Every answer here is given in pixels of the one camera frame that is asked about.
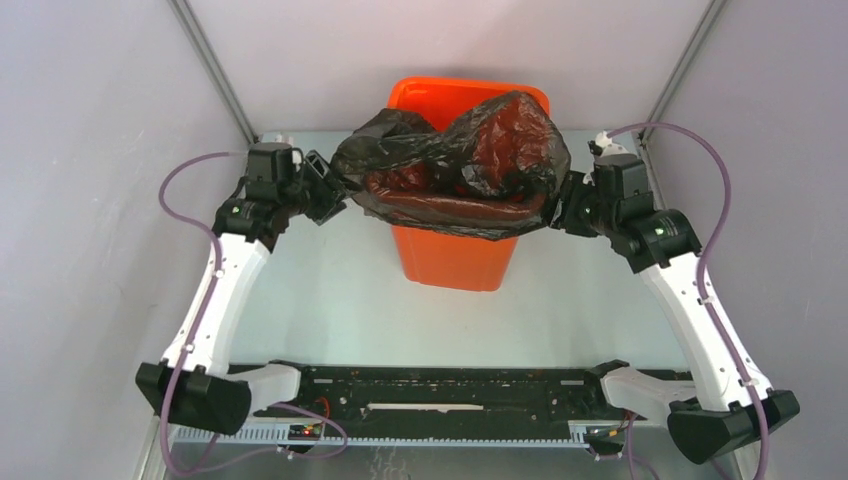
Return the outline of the black plastic trash bag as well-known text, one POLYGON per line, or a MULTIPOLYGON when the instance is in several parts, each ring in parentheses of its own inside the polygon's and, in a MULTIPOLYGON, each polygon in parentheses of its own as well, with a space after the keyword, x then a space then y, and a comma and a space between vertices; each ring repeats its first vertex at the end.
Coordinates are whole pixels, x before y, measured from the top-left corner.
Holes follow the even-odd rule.
POLYGON ((384 108, 340 143, 330 166, 369 216, 495 241, 547 226, 571 163, 541 104, 511 91, 443 130, 384 108))

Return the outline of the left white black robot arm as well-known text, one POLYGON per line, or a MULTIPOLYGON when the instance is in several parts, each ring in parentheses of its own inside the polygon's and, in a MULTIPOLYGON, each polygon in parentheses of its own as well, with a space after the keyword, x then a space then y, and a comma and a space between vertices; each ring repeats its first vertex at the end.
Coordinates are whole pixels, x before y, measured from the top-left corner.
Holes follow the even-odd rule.
POLYGON ((158 362, 139 366, 135 383, 165 423, 233 435, 275 404, 297 417, 315 406, 315 388, 294 366, 273 361, 230 373, 232 343, 252 287, 291 219, 303 215, 322 225, 344 209, 347 192, 317 151, 260 142, 248 150, 236 190, 206 225, 165 200, 176 175, 204 159, 176 167, 159 189, 165 213, 198 228, 210 251, 177 334, 158 362))

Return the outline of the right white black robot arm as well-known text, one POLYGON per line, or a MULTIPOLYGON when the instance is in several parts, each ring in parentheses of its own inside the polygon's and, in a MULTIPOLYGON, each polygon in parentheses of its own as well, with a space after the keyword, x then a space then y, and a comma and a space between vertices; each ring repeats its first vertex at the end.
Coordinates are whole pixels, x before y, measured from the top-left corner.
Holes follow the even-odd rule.
POLYGON ((609 240, 657 298, 692 376, 660 380, 624 361, 600 364, 581 392, 588 414, 606 418, 619 408, 658 421, 694 464, 760 441, 799 414, 795 393, 773 387, 735 332, 686 216, 656 209, 637 156, 600 157, 589 173, 567 172, 550 225, 609 240))

